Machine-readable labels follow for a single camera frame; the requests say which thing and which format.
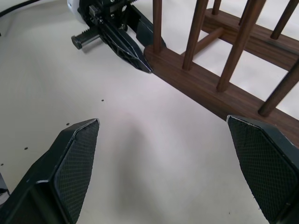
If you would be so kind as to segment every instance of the wooden base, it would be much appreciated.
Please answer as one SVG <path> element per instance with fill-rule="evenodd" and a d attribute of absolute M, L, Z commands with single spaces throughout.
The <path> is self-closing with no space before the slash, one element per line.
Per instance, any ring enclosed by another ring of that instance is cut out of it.
<path fill-rule="evenodd" d="M 257 111 L 263 101 L 231 84 L 225 92 L 217 92 L 219 76 L 192 63 L 189 71 L 183 70 L 184 57 L 163 48 L 154 54 L 153 46 L 148 46 L 144 54 L 154 70 L 154 74 L 201 104 L 218 117 L 226 120 L 230 114 L 261 120 L 277 128 L 299 147 L 299 121 L 275 109 L 270 116 L 262 117 Z"/>
<path fill-rule="evenodd" d="M 211 33 L 223 27 L 225 32 L 220 39 L 233 44 L 239 31 L 239 21 L 240 18 L 223 11 L 212 15 L 212 9 L 208 9 L 202 30 Z M 255 25 L 245 50 L 289 71 L 299 58 L 299 41 L 285 35 L 273 40 L 271 34 L 271 30 Z"/>

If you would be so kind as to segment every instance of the wooden rack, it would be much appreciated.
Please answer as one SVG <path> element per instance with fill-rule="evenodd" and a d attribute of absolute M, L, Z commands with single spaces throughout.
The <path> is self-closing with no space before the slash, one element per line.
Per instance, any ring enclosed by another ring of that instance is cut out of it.
<path fill-rule="evenodd" d="M 208 0 L 197 0 L 186 52 L 179 55 L 161 45 L 162 0 L 153 0 L 154 44 L 144 54 L 154 74 L 220 118 L 233 114 L 270 123 L 299 147 L 299 121 L 276 109 L 299 81 L 299 41 L 281 34 L 299 0 L 290 0 L 274 31 L 256 25 L 265 2 L 248 0 L 238 18 L 219 10 L 221 0 L 208 10 Z M 201 30 L 209 35 L 198 42 Z M 233 44 L 221 77 L 193 62 L 217 38 Z M 289 71 L 266 102 L 229 82 L 243 50 Z"/>

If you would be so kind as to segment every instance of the cable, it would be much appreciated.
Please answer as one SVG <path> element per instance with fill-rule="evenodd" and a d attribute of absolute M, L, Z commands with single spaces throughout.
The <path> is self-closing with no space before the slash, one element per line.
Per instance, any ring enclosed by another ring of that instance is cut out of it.
<path fill-rule="evenodd" d="M 4 16 L 4 15 L 6 15 L 6 14 L 8 14 L 8 13 L 14 11 L 14 10 L 16 10 L 16 9 L 22 8 L 22 7 L 27 6 L 29 4 L 35 3 L 37 1 L 40 1 L 40 0 L 29 0 L 29 1 L 26 1 L 26 2 L 22 2 L 22 3 L 18 4 L 18 5 L 12 6 L 12 7 L 8 8 L 8 9 L 5 9 L 4 11 L 0 12 L 0 18 L 2 16 Z"/>

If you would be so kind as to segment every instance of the wooden dowel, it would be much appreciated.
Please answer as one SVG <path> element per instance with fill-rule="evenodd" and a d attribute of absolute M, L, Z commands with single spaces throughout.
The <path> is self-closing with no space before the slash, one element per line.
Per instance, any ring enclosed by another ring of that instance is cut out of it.
<path fill-rule="evenodd" d="M 240 26 L 240 30 L 236 37 L 235 43 L 230 51 L 228 60 L 225 64 L 224 70 L 217 85 L 217 91 L 223 92 L 228 88 L 230 78 L 232 77 L 233 72 L 240 60 L 241 54 L 249 39 L 250 32 L 255 25 L 265 2 L 266 0 L 250 1 L 250 4 L 248 5 L 247 15 L 245 16 L 242 25 Z"/>
<path fill-rule="evenodd" d="M 154 24 L 154 53 L 161 51 L 162 32 L 162 0 L 153 0 L 153 24 Z"/>
<path fill-rule="evenodd" d="M 248 12 L 248 6 L 249 6 L 249 4 L 250 4 L 250 1 L 251 1 L 251 0 L 248 0 L 248 1 L 246 2 L 246 5 L 245 5 L 245 8 L 244 8 L 243 14 L 242 14 L 242 16 L 241 16 L 239 25 L 242 24 L 242 21 L 243 21 L 244 18 L 246 17 L 246 13 Z"/>
<path fill-rule="evenodd" d="M 189 34 L 186 54 L 183 63 L 184 70 L 190 70 L 192 65 L 192 60 L 194 56 L 195 46 L 198 41 L 202 23 L 205 18 L 205 11 L 207 7 L 208 0 L 197 0 L 196 7 L 194 11 L 193 21 L 191 25 L 191 30 Z"/>
<path fill-rule="evenodd" d="M 291 70 L 286 74 L 279 83 L 267 101 L 263 104 L 258 113 L 264 117 L 268 117 L 276 106 L 285 98 L 292 88 L 299 82 L 299 59 Z"/>
<path fill-rule="evenodd" d="M 209 44 L 211 44 L 214 40 L 221 37 L 223 35 L 223 33 L 224 33 L 224 28 L 220 27 L 220 28 L 214 30 L 213 32 L 211 32 L 209 35 L 202 38 L 200 41 L 198 41 L 195 46 L 194 55 L 198 54 L 201 50 L 203 50 L 205 47 L 207 47 Z"/>
<path fill-rule="evenodd" d="M 280 17 L 272 35 L 271 38 L 274 40 L 277 40 L 281 34 L 281 32 L 283 31 L 283 29 L 285 28 L 287 22 L 289 21 L 291 15 L 293 14 L 295 8 L 297 7 L 299 3 L 299 0 L 290 0 L 288 5 L 285 8 L 284 13 L 282 14 L 282 16 Z"/>
<path fill-rule="evenodd" d="M 218 15 L 220 4 L 221 4 L 221 0 L 215 0 L 214 1 L 213 10 L 212 10 L 213 15 Z"/>

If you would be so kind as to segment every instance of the white table surface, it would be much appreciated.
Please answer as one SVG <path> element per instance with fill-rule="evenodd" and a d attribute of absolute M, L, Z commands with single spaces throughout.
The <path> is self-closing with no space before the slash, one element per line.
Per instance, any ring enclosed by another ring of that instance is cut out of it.
<path fill-rule="evenodd" d="M 0 11 L 19 2 L 2 0 Z M 222 10 L 241 16 L 246 1 L 222 2 Z M 268 0 L 258 24 L 273 29 L 287 2 Z M 136 6 L 152 20 L 150 0 Z M 163 38 L 178 53 L 185 50 L 194 6 L 195 0 L 164 0 Z M 299 9 L 283 33 L 299 39 L 298 21 Z M 241 173 L 227 124 L 101 41 L 77 50 L 71 36 L 84 29 L 66 0 L 0 19 L 0 173 L 8 188 L 66 123 L 99 118 L 79 224 L 268 223 Z M 218 40 L 195 61 L 220 75 L 230 49 Z M 244 52 L 232 82 L 266 100 L 285 74 Z M 296 86 L 278 107 L 299 119 L 298 93 Z"/>

